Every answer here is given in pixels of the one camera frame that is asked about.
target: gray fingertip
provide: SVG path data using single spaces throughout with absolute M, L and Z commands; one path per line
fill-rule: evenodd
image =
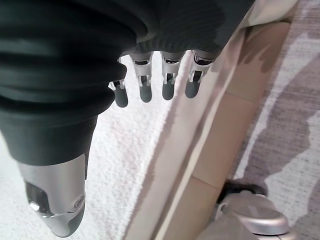
M 114 91 L 115 93 L 115 102 L 120 108 L 125 108 L 128 106 L 128 95 L 126 88 L 121 89 L 117 87 Z
M 198 94 L 199 87 L 200 83 L 198 83 L 197 81 L 188 81 L 185 87 L 185 95 L 187 96 L 187 98 L 193 99 Z
M 151 86 L 143 85 L 140 87 L 140 98 L 145 103 L 148 103 L 152 99 Z
M 171 100 L 175 94 L 175 85 L 171 82 L 163 84 L 162 86 L 162 96 L 165 100 Z

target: floor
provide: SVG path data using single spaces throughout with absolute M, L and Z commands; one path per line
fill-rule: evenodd
M 302 0 L 232 175 L 320 240 L 320 0 Z

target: robotic hand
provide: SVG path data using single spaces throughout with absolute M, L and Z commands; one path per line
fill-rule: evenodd
M 128 104 L 120 56 L 132 57 L 141 99 L 149 102 L 152 52 L 161 51 L 162 95 L 170 100 L 180 60 L 193 50 L 185 89 L 193 98 L 253 2 L 0 2 L 0 130 L 30 207 L 55 235 L 70 236 L 82 220 L 98 115 L 114 99 Z

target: gray carpet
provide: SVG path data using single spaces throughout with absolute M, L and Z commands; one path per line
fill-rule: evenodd
M 265 186 L 301 239 L 320 240 L 320 0 L 300 2 L 237 162 L 235 179 Z

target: white carpet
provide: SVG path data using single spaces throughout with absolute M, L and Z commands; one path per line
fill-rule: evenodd
M 235 179 L 267 187 L 301 239 L 320 240 L 320 0 L 300 2 L 238 161 Z

